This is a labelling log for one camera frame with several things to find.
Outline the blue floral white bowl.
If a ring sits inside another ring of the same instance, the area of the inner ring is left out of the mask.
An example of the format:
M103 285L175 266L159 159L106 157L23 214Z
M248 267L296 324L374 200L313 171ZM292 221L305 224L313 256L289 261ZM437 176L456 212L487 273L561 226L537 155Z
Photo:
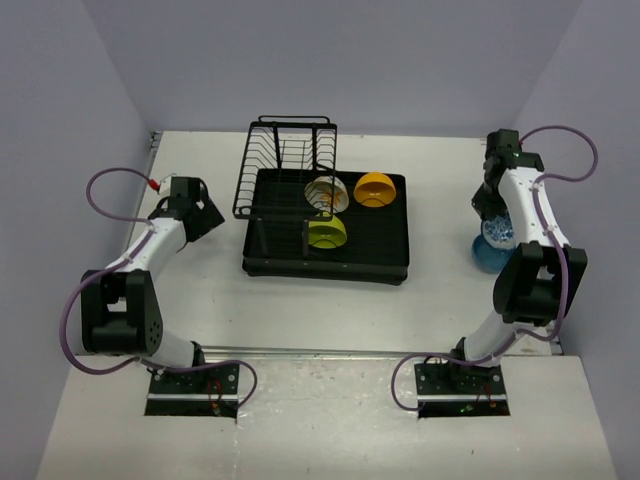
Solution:
M481 236L489 246L498 250L516 247L511 218L507 212L481 222Z

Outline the plain blue bowl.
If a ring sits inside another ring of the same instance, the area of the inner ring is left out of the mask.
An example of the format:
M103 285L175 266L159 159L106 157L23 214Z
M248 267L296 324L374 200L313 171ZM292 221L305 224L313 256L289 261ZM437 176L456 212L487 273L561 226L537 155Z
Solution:
M491 246L482 235L476 236L471 246L471 255L476 267L488 274L499 274L513 252L514 249L499 249Z

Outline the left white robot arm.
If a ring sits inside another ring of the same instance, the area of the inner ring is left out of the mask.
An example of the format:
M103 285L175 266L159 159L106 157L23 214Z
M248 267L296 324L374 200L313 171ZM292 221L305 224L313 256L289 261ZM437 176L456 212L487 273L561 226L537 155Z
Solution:
M202 179L172 177L168 194L143 218L142 235L104 270L83 275L84 350L173 369L172 380L183 391L201 390L208 379L202 348L165 330L154 281L184 247L223 222Z

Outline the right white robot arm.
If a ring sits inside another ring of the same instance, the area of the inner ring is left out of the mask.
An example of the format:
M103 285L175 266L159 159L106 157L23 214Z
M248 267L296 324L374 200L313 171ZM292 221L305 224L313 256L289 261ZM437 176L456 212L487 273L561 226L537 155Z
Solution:
M588 264L585 250L571 246L555 219L547 197L553 174L539 154L523 150L524 139L509 129L486 139L484 178L471 205L483 221L508 216L515 249L494 283L491 313L451 352L446 380L459 393L477 386L480 368L498 366L522 337L553 340ZM540 334L548 324L556 330Z

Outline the lime green bowl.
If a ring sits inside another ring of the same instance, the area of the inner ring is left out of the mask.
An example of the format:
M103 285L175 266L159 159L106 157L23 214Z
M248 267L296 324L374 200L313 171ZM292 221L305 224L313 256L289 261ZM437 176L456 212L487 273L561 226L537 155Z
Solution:
M319 249L334 249L348 240L344 223L329 212L320 212L309 222L308 243Z

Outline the yellow floral white bowl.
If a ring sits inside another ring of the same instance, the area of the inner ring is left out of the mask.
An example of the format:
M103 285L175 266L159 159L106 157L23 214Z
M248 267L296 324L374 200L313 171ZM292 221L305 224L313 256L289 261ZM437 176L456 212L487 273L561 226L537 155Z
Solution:
M349 194L346 185L337 177L320 176L309 182L304 188L304 197L317 210L340 213L349 206Z

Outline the orange bowl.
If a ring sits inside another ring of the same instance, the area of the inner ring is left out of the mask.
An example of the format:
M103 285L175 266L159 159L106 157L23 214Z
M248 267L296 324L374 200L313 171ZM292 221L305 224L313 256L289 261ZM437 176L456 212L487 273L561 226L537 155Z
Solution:
M353 190L354 199L369 208L381 208L391 204L397 195L395 184L391 178L381 172L364 174Z

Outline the black plastic drain tray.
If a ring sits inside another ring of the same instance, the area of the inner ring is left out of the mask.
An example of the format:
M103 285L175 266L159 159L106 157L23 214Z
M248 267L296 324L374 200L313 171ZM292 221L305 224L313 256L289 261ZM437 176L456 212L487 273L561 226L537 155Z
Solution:
M344 245L319 248L304 235L304 222L317 214L304 187L320 175L301 169L260 169L251 202L234 209L248 221L243 247L250 276L284 276L399 285L408 277L410 244L407 182L390 176L397 195L385 207L368 208L351 200L337 218L346 227Z

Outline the metal table rail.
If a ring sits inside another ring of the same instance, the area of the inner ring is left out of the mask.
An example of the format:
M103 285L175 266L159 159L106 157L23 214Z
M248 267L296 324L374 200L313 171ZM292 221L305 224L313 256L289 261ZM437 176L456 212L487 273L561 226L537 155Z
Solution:
M444 352L409 352L393 350L344 350L290 347L247 347L203 344L206 355L215 358L290 358L290 359L395 359L408 355L445 356Z

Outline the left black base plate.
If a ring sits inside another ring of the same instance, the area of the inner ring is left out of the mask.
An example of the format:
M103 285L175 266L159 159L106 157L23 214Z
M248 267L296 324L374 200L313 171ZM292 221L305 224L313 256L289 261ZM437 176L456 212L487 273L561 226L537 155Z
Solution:
M153 373L144 415L236 419L238 383L235 364L195 373Z

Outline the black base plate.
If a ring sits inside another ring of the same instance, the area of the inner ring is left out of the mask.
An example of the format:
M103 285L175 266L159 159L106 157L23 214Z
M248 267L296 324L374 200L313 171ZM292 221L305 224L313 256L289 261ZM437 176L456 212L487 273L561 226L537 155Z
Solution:
M236 419L238 383L235 364L195 373L153 373L144 415Z
M419 418L509 416L500 366L464 367L444 360L414 364Z

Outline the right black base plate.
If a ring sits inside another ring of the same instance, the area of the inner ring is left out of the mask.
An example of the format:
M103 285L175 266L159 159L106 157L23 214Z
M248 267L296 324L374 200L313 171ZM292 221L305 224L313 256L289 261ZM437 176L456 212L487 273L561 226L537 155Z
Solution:
M509 416L500 366L464 367L444 360L414 364L419 418Z

